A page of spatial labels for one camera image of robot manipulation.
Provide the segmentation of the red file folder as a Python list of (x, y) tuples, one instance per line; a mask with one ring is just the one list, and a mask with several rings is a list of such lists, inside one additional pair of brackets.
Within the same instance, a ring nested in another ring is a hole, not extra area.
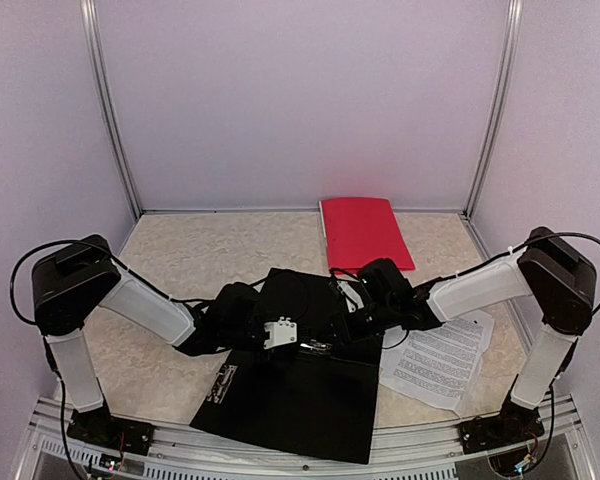
[(356, 273), (382, 258), (392, 260), (400, 271), (416, 269), (388, 199), (328, 198), (319, 208), (330, 269)]

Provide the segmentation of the printed text paper sheet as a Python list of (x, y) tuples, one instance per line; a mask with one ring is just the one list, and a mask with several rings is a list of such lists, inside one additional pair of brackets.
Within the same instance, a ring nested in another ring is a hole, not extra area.
[(491, 315), (478, 310), (439, 328), (409, 333), (381, 361), (380, 384), (431, 407), (464, 414), (494, 325)]

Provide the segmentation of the black book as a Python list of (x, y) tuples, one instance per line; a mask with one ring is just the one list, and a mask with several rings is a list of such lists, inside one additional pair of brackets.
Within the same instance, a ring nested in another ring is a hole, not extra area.
[(298, 317), (330, 355), (300, 349), (270, 359), (232, 351), (237, 365), (221, 404), (201, 403), (191, 427), (223, 438), (320, 459), (366, 464), (377, 405), (378, 337), (336, 342), (332, 316), (346, 302), (329, 277), (273, 268), (261, 289), (276, 315)]

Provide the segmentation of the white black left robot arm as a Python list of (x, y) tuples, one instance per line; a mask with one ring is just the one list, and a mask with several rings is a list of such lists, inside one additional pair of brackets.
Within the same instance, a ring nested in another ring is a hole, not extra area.
[(260, 291), (235, 282), (212, 300), (176, 300), (125, 266), (100, 235), (60, 241), (31, 270), (34, 323), (45, 338), (82, 430), (101, 445), (120, 434), (84, 334), (96, 309), (111, 311), (189, 356), (224, 350), (269, 352), (304, 341), (294, 317), (266, 310)]

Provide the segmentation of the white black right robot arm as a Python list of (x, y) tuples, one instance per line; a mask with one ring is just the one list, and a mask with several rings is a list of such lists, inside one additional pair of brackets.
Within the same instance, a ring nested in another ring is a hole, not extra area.
[(526, 360), (507, 395), (511, 406), (491, 423), (492, 436), (511, 444), (529, 429), (528, 411), (566, 369), (596, 313), (596, 268), (572, 243), (588, 238), (537, 227), (521, 244), (479, 265), (417, 285), (392, 261), (374, 261), (358, 275), (361, 305), (348, 305), (330, 321), (335, 340), (351, 344), (394, 327), (432, 330), (499, 304), (536, 313)]

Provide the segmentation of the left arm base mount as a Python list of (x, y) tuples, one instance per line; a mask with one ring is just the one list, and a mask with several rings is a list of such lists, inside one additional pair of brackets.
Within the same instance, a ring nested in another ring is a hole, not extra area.
[(116, 450), (123, 454), (147, 456), (155, 426), (136, 420), (111, 416), (88, 417), (75, 413), (67, 435), (89, 445)]

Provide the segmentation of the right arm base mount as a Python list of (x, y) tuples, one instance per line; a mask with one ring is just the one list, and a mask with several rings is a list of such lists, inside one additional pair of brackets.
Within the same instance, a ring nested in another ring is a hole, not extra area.
[(525, 422), (500, 415), (476, 417), (461, 422), (457, 430), (465, 455), (533, 440), (545, 433), (543, 423), (537, 417)]

